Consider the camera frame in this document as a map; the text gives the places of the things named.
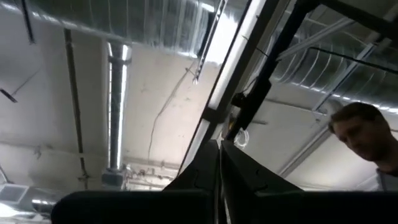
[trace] short hair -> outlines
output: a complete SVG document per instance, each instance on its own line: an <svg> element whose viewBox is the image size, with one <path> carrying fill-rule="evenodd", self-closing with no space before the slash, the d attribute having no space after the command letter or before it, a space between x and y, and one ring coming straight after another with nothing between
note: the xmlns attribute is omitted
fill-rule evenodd
<svg viewBox="0 0 398 224"><path fill-rule="evenodd" d="M330 132L334 134L333 124L336 122L346 121L354 117L360 117L366 121L374 121L378 116L384 119L382 113L373 105L360 102L350 103L330 117L328 127Z"/></svg>

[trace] electrical cable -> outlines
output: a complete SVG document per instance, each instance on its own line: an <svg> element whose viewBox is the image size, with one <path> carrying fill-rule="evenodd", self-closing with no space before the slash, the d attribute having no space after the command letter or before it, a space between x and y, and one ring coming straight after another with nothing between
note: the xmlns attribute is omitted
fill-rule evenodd
<svg viewBox="0 0 398 224"><path fill-rule="evenodd" d="M154 139L154 132L155 132L155 128L156 128L156 123L157 120L160 118L160 116L162 115L162 113L167 109L167 107L169 106L170 102L172 101L172 99L174 98L177 90L180 88L180 85L182 83L182 81L185 79L185 77L191 72L191 68L193 67L193 65L195 64L195 61L193 61L191 63L191 65L189 66L189 68L185 69L185 73L182 75L182 77L180 78L180 80L177 82L177 84L174 86L173 91L171 92L171 94L169 95L169 97L167 98L166 102L163 104L162 109L160 109L159 113L156 115L155 120L154 120L154 124L152 126L152 131L150 132L150 140L149 140L149 147L148 147L148 161L149 161L149 157L150 157L150 150L152 149L152 142Z"/></svg>
<svg viewBox="0 0 398 224"><path fill-rule="evenodd" d="M2 167L0 166L0 173L5 181L5 183L11 183L10 180L7 178L5 171L2 169Z"/></svg>
<svg viewBox="0 0 398 224"><path fill-rule="evenodd" d="M239 142L239 133L243 133L244 143ZM239 146L241 149L244 149L249 143L249 132L247 130L243 130L242 128L239 130L239 133L236 135L234 139L235 145Z"/></svg>
<svg viewBox="0 0 398 224"><path fill-rule="evenodd" d="M365 62L364 60L358 60L358 59L355 59L353 57L350 57L350 56L347 56L347 55L343 55L343 54L340 54L340 53L337 53L337 52L332 52L330 50L321 49L319 47L309 47L309 48L313 49L313 50L319 50L319 51L324 52L324 53L336 55L336 56L339 56L339 57L354 61L356 63L360 63L360 64L363 64L363 65L367 65L369 67L377 68L377 69L380 69L380 70L383 70L383 71L390 72L390 73L398 75L398 70L394 70L394 69L391 69L391 68L383 67L381 65L376 65L376 64L370 63L370 62Z"/></svg>

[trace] silver ductwork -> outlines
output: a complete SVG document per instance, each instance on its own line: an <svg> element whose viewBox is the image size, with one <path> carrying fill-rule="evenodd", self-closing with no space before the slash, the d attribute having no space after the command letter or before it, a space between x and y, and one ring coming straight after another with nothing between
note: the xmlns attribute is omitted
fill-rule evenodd
<svg viewBox="0 0 398 224"><path fill-rule="evenodd" d="M103 188L121 190L124 182L122 169L122 136L124 109L131 64L131 46L107 42L108 49L108 165L102 175Z"/></svg>
<svg viewBox="0 0 398 224"><path fill-rule="evenodd" d="M21 13L17 2L0 0L0 8ZM67 29L194 58L215 10L210 0L31 0L27 9L30 17ZM239 20L243 7L225 13Z"/></svg>
<svg viewBox="0 0 398 224"><path fill-rule="evenodd" d="M263 48L267 54L279 35L280 29L271 37ZM300 30L295 35L292 44L297 44L308 35ZM349 37L340 39L326 38L315 44L314 47L329 50L350 57L357 57L364 47L346 44ZM254 76L259 74L260 68L265 63L263 57L254 70ZM381 65L386 68L398 70L398 66L383 58L381 55L370 55L367 62ZM380 110L398 113L398 75L365 65L359 65L338 88L333 89L335 82L341 79L343 72L352 61L343 57L327 54L314 49L306 49L290 55L280 61L272 74L270 81L273 83L286 83L320 95L326 95L333 90L331 98L342 102L360 101L369 103Z"/></svg>
<svg viewBox="0 0 398 224"><path fill-rule="evenodd" d="M49 219L53 206L67 194L16 184L0 185L0 217Z"/></svg>

